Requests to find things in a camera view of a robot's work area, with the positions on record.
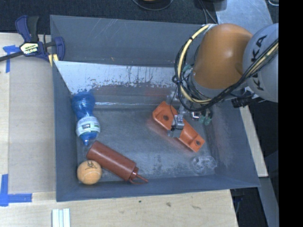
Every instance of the orange bracket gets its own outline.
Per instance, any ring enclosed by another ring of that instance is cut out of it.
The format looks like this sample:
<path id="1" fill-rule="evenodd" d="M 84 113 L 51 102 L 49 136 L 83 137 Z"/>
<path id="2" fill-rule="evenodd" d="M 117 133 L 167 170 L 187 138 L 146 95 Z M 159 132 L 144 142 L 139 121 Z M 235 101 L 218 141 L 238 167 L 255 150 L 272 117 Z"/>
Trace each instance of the orange bracket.
<path id="1" fill-rule="evenodd" d="M 177 114 L 178 112 L 173 106 L 168 105 L 165 101 L 163 101 L 152 112 L 152 117 L 166 130 L 170 130 L 172 122 L 174 120 L 174 115 Z M 178 139 L 187 147 L 191 148 L 194 152 L 197 152 L 205 143 L 205 140 L 194 130 L 194 128 L 186 120 L 183 120 L 183 123 L 184 127 Z"/>

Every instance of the blue plastic bottle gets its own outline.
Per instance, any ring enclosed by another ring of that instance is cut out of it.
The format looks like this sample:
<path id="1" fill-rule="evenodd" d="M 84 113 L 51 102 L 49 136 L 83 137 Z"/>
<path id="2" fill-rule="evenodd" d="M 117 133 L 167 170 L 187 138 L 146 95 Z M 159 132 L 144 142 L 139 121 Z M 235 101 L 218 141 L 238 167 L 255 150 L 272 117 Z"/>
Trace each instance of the blue plastic bottle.
<path id="1" fill-rule="evenodd" d="M 99 121 L 93 115 L 95 98 L 90 92 L 80 92 L 72 98 L 71 106 L 78 120 L 76 134 L 87 146 L 100 133 Z"/>

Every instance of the blue tape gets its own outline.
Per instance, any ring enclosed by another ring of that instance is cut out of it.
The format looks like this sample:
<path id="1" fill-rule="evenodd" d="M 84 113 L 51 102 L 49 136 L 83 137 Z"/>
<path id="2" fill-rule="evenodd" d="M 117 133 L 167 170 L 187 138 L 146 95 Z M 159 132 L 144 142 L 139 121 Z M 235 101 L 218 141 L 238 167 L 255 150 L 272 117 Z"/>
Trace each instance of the blue tape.
<path id="1" fill-rule="evenodd" d="M 15 52 L 19 52 L 20 48 L 15 46 L 15 45 L 9 45 L 9 46 L 4 46 L 3 50 L 7 53 L 7 55 Z M 8 73 L 10 71 L 10 59 L 6 61 L 6 70 L 5 72 Z"/>
<path id="2" fill-rule="evenodd" d="M 7 207 L 9 203 L 31 202 L 31 193 L 8 194 L 9 175 L 2 175 L 0 189 L 0 206 Z"/>

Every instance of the black carpet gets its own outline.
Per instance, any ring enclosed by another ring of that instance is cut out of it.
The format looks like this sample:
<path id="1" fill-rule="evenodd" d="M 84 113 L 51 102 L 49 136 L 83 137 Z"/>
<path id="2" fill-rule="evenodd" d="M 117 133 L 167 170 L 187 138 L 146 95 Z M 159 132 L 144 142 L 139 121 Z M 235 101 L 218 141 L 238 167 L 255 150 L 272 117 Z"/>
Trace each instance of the black carpet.
<path id="1" fill-rule="evenodd" d="M 160 9 L 171 2 L 163 0 L 156 3 L 139 4 L 149 9 Z M 202 5 L 209 14 L 205 15 Z M 268 10 L 274 23 L 279 22 L 279 7 L 269 4 Z M 0 0 L 0 32 L 16 32 L 15 20 L 22 15 L 40 17 L 37 24 L 39 34 L 50 34 L 50 15 L 79 17 L 103 17 L 129 20 L 147 20 L 158 22 L 204 24 L 216 20 L 212 2 L 198 0 L 173 0 L 164 10 L 150 11 L 138 7 L 132 0 Z M 256 126 L 258 138 L 264 156 L 278 149 L 278 107 L 276 103 L 263 102 L 250 105 L 250 111 Z M 278 175 L 272 178 L 278 199 Z M 240 227 L 267 227 L 258 190 L 232 190 L 235 197 Z"/>

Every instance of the brown plastic bottle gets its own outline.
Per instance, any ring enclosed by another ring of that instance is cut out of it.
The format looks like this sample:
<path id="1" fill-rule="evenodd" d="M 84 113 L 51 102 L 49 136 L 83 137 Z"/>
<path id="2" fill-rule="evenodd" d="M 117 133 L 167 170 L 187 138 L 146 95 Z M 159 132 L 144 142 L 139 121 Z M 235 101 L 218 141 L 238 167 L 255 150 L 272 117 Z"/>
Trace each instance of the brown plastic bottle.
<path id="1" fill-rule="evenodd" d="M 133 180 L 140 178 L 141 183 L 147 183 L 148 180 L 138 174 L 139 168 L 136 163 L 129 158 L 121 155 L 115 150 L 107 147 L 99 141 L 95 141 L 87 152 L 86 158 L 88 160 L 97 161 L 101 167 L 121 177 L 125 181 L 136 183 Z"/>

